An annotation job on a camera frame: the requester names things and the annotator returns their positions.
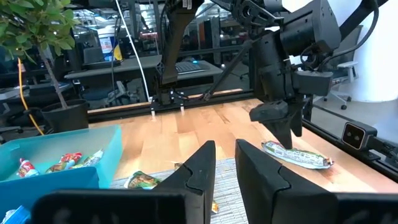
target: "white cable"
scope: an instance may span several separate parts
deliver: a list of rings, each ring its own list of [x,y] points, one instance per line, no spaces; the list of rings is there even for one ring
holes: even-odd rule
[[[118,0],[116,0],[116,5],[117,5],[117,7],[118,7],[118,11],[119,11],[120,16],[121,16],[121,18],[122,18],[123,25],[126,26],[127,36],[129,37],[129,40],[130,40],[132,49],[133,49],[133,51],[134,51],[134,53],[135,53],[135,55],[136,55],[136,57],[137,57],[138,66],[139,66],[139,69],[141,70],[142,81],[144,82],[145,92],[146,92],[146,94],[147,94],[147,99],[148,99],[148,101],[149,101],[150,98],[149,98],[147,80],[145,79],[144,70],[142,69],[141,61],[139,60],[136,47],[134,46],[134,42],[133,42],[132,39],[131,39],[131,35],[130,35],[130,32],[129,32],[129,28],[128,28],[127,24],[126,24],[126,21],[124,20],[124,16],[123,16],[122,10],[120,9],[120,5],[119,5],[119,1],[118,1]]]

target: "plant stem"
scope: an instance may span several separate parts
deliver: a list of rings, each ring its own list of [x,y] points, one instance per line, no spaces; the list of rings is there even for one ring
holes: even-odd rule
[[[52,80],[52,83],[54,84],[55,91],[57,92],[58,98],[60,99],[62,108],[63,109],[68,109],[68,105],[67,105],[67,103],[65,102],[65,99],[62,96],[60,85],[58,84],[58,81],[55,78],[54,73],[52,72],[50,64],[47,61],[47,58],[45,57],[43,50],[40,47],[38,47],[37,49],[39,50],[40,58],[42,58],[42,60],[44,62],[44,65],[45,65],[47,71],[49,72],[49,75],[50,75],[50,78]]]

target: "snack wrapper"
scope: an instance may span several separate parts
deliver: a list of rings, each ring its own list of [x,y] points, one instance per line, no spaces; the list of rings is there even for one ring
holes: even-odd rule
[[[151,177],[142,171],[137,171],[133,173],[130,178],[128,178],[127,182],[124,184],[124,188],[127,189],[135,189],[142,188],[145,190],[152,190],[156,187],[161,181],[158,178]]]
[[[296,148],[285,149],[281,144],[274,141],[262,142],[261,145],[266,153],[308,169],[328,169],[333,165],[331,158]]]
[[[69,169],[79,161],[81,156],[82,156],[81,152],[67,153],[61,157],[60,162],[58,164],[55,164],[54,166],[50,167],[45,172],[49,174],[52,172],[58,172],[61,170]]]
[[[174,170],[177,170],[182,166],[183,163],[181,162],[174,162]],[[211,211],[214,212],[215,214],[218,213],[218,204],[213,200],[213,203],[211,204]]]
[[[20,177],[30,177],[39,174],[39,172],[35,169],[32,163],[29,162],[29,160],[20,158],[19,162],[21,163],[18,169],[18,175]]]
[[[103,155],[104,155],[104,149],[101,149],[98,152],[94,153],[92,156],[87,157],[82,164],[71,166],[69,169],[77,169],[86,166],[93,166],[102,159]]]

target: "teal plastic bin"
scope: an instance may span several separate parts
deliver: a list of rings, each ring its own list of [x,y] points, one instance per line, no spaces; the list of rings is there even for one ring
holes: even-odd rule
[[[98,175],[98,184],[96,186],[92,184],[92,179],[88,178],[90,176],[89,170],[80,170],[80,172],[88,172],[85,172],[84,177],[77,175],[73,170],[45,174],[45,171],[52,165],[57,164],[66,153],[82,152],[83,157],[80,160],[82,162],[100,149],[104,149],[104,154],[99,163],[94,166],[96,175]],[[40,192],[37,197],[29,197],[30,200],[37,200],[43,193],[70,188],[69,185],[65,185],[65,181],[58,181],[59,175],[62,175],[62,179],[77,183],[73,188],[109,188],[118,168],[121,155],[122,143],[119,125],[49,134],[7,142],[0,146],[0,203],[7,203],[3,200],[3,196],[7,194],[15,194],[15,196],[17,195],[16,197],[23,199],[27,194],[34,195],[36,192]],[[20,178],[17,175],[19,158],[28,159],[40,175]],[[42,178],[40,182],[35,182],[38,184],[32,184],[34,182],[32,181],[32,183],[25,185],[25,179],[36,178]],[[53,186],[48,189],[48,192],[36,190],[45,186],[46,183],[51,183]],[[21,191],[21,185],[25,185],[26,191]]]

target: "orange cable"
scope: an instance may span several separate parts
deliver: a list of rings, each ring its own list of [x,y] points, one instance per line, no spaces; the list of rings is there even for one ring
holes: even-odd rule
[[[21,60],[18,58],[18,71],[19,71],[19,94],[21,96],[21,100],[22,100],[22,104],[25,107],[25,110],[28,110],[27,104],[25,102],[25,98],[24,98],[24,93],[23,93],[23,87],[22,87],[22,65],[21,65]],[[34,124],[34,126],[36,127],[36,129],[39,131],[39,133],[41,135],[44,135],[43,131],[39,128],[39,125],[37,125],[35,119],[33,118],[33,116],[31,114],[29,114],[30,120],[32,121],[32,123]]]

